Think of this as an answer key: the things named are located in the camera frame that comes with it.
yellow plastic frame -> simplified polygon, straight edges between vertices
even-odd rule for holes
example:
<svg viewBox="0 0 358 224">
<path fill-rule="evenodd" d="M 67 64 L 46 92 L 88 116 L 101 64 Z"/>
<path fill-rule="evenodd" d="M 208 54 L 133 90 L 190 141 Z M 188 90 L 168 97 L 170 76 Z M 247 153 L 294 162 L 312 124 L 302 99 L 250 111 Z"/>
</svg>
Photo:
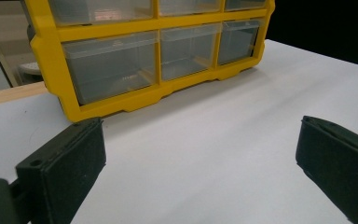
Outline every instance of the yellow plastic frame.
<svg viewBox="0 0 358 224">
<path fill-rule="evenodd" d="M 215 13 L 195 14 L 178 17 L 160 17 L 158 0 L 153 0 L 154 16 L 150 20 L 125 21 L 89 26 L 56 26 L 51 14 L 48 0 L 25 0 L 36 35 L 31 41 L 34 55 L 41 69 L 48 90 L 59 97 L 62 110 L 71 121 L 79 121 L 92 117 L 104 117 L 118 111 L 133 111 L 144 106 L 157 103 L 163 96 L 174 91 L 196 85 L 198 83 L 236 76 L 240 71 L 257 65 L 263 55 L 264 40 L 270 16 L 275 8 L 274 0 L 266 0 L 263 8 L 243 11 L 225 12 L 225 0 Z M 220 21 L 239 21 L 263 19 L 255 41 L 254 53 L 234 63 L 218 65 L 217 54 L 220 44 L 220 33 L 216 36 L 213 66 L 203 72 L 180 77 L 170 81 L 161 79 L 160 44 L 156 48 L 156 84 L 137 91 L 113 96 L 88 105 L 79 105 L 71 76 L 62 51 L 62 42 L 125 35 L 143 31 L 160 30 L 171 27 L 200 25 Z"/>
</svg>

black background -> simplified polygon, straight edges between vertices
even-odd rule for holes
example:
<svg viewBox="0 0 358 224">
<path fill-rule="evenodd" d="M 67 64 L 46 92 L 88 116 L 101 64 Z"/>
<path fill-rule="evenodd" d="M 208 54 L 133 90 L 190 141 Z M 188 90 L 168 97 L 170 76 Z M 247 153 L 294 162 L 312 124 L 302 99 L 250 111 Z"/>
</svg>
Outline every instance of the black background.
<svg viewBox="0 0 358 224">
<path fill-rule="evenodd" d="M 267 39 L 358 63 L 358 0 L 276 0 Z"/>
</svg>

plastic drawer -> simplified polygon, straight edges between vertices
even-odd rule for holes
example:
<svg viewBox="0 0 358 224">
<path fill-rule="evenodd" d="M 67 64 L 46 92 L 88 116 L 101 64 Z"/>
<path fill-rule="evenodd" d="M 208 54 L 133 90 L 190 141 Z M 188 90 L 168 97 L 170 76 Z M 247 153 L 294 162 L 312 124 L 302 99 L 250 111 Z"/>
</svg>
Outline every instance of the plastic drawer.
<svg viewBox="0 0 358 224">
<path fill-rule="evenodd" d="M 152 0 L 49 0 L 59 25 L 133 21 L 153 16 Z"/>
<path fill-rule="evenodd" d="M 226 0 L 226 11 L 263 7 L 266 0 Z"/>
<path fill-rule="evenodd" d="M 259 20 L 223 22 L 218 63 L 231 63 L 252 56 L 260 23 Z"/>
<path fill-rule="evenodd" d="M 220 0 L 159 0 L 160 16 L 177 16 L 219 10 Z"/>
<path fill-rule="evenodd" d="M 86 105 L 156 82 L 155 31 L 63 43 L 78 102 Z"/>
<path fill-rule="evenodd" d="M 183 77 L 212 65 L 214 41 L 220 23 L 161 30 L 163 80 Z"/>
</svg>

wooden table edge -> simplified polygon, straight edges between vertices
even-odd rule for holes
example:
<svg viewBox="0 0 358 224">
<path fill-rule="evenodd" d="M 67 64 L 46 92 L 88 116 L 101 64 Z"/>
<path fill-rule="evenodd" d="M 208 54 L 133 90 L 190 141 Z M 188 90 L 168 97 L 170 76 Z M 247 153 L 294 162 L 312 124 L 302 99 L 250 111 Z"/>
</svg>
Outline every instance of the wooden table edge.
<svg viewBox="0 0 358 224">
<path fill-rule="evenodd" d="M 0 91 L 0 104 L 24 97 L 34 96 L 48 92 L 45 82 L 37 82 L 29 85 L 14 87 Z"/>
</svg>

white table surface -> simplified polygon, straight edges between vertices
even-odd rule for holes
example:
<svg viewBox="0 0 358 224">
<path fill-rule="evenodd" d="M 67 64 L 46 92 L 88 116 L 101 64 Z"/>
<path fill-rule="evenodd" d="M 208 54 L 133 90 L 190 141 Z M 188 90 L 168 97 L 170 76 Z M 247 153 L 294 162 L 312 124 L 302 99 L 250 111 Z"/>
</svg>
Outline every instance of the white table surface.
<svg viewBox="0 0 358 224">
<path fill-rule="evenodd" d="M 73 223 L 349 223 L 296 165 L 304 115 L 358 133 L 358 65 L 266 40 L 236 77 L 104 119 Z M 0 104 L 0 177 L 68 125 L 49 93 Z"/>
</svg>

